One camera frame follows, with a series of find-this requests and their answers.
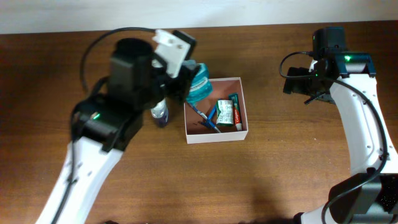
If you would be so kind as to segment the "green and white soap packet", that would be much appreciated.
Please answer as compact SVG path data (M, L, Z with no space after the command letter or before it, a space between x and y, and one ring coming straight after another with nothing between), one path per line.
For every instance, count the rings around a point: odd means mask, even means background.
M218 100L216 103L217 120L220 126L232 126L233 121L233 102L231 100Z

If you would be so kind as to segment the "Colgate toothpaste tube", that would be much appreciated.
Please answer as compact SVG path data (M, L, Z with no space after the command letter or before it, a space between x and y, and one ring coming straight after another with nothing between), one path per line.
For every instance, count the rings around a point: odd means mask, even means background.
M238 131L243 130L243 124L241 121L241 113L239 108L239 98L237 93L232 93L229 96L229 99L233 103L233 114L234 114L234 124Z

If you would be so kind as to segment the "teal Listerine mouthwash bottle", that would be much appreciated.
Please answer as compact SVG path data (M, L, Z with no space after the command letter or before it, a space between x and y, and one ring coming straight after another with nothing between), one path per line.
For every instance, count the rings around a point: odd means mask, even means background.
M204 63L199 63L200 69L192 80L192 84L186 98L186 102L195 105L201 100L207 98L213 91L209 79L208 67Z

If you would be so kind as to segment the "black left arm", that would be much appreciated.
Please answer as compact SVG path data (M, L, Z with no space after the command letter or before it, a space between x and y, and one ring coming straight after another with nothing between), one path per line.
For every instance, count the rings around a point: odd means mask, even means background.
M143 125L145 110L166 98L183 103L199 66L196 40L185 32L153 30L151 42L119 40L110 73L70 115L67 155L39 223L84 223L105 179Z

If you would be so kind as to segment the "blue foam soap pump bottle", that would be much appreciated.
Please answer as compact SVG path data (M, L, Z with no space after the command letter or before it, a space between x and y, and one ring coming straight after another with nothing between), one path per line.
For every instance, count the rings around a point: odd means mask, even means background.
M158 127L160 128L166 127L166 125L169 122L169 110L165 98L159 103L157 103L156 106L150 110L150 112L154 119L154 123Z

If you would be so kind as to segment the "blue Gillette razor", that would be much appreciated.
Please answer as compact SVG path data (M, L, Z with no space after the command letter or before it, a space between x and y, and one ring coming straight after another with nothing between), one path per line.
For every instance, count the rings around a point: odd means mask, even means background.
M205 126L205 127L207 127L207 128L215 129L216 125L212 122L212 119L213 119L215 113L216 113L216 106L214 106L211 109L211 111L210 111L209 115L207 116L206 120L200 122L200 124Z

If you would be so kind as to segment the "blue and white toothbrush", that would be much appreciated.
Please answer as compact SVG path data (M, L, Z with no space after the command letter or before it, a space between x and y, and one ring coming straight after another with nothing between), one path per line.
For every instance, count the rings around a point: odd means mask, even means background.
M197 114L199 114L204 120L206 120L207 115L206 115L205 113L201 112L195 105L193 105L193 104L191 104L191 103L189 103L188 105L189 105L189 107L191 107ZM221 133L221 131L220 131L217 127L216 127L215 129L212 129L212 130L214 130L216 133Z

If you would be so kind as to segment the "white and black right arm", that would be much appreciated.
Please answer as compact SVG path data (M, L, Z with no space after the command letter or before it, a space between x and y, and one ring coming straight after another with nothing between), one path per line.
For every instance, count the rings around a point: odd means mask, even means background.
M289 68L283 92L337 106L349 148L350 178L333 186L327 202L293 222L397 223L397 151L377 97L371 56L346 46L342 27L318 29L309 68Z

